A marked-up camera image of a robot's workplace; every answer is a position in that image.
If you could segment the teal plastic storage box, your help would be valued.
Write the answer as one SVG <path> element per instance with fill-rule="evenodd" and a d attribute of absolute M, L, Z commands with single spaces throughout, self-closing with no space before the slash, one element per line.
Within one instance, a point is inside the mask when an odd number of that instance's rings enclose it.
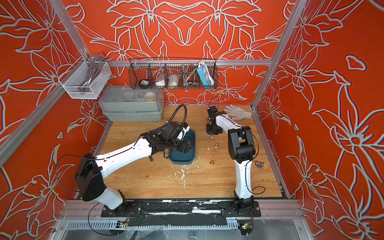
<path fill-rule="evenodd" d="M 190 165 L 193 163 L 195 155 L 196 134 L 193 130 L 186 133 L 181 149 L 169 151 L 169 159 L 175 165 Z"/>

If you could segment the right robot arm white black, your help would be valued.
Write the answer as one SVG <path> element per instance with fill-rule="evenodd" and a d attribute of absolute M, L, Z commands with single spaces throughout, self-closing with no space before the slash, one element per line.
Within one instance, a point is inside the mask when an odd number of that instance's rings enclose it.
<path fill-rule="evenodd" d="M 209 107 L 207 134 L 228 134 L 228 152 L 236 168 L 236 187 L 234 193 L 234 211 L 245 216 L 254 207 L 254 193 L 251 189 L 251 163 L 257 153 L 252 129 L 241 126 L 217 107 Z"/>

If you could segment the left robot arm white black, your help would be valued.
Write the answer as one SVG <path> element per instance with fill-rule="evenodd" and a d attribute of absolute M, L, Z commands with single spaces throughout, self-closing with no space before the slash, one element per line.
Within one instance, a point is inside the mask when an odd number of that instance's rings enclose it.
<path fill-rule="evenodd" d="M 110 188 L 104 179 L 128 164 L 166 150 L 190 152 L 194 143 L 186 137 L 190 130 L 186 123 L 187 113 L 187 106 L 180 105 L 166 124 L 140 134 L 134 143 L 107 154 L 81 157 L 75 174 L 81 199 L 84 202 L 97 201 L 112 211 L 125 208 L 127 200 L 124 194 Z"/>

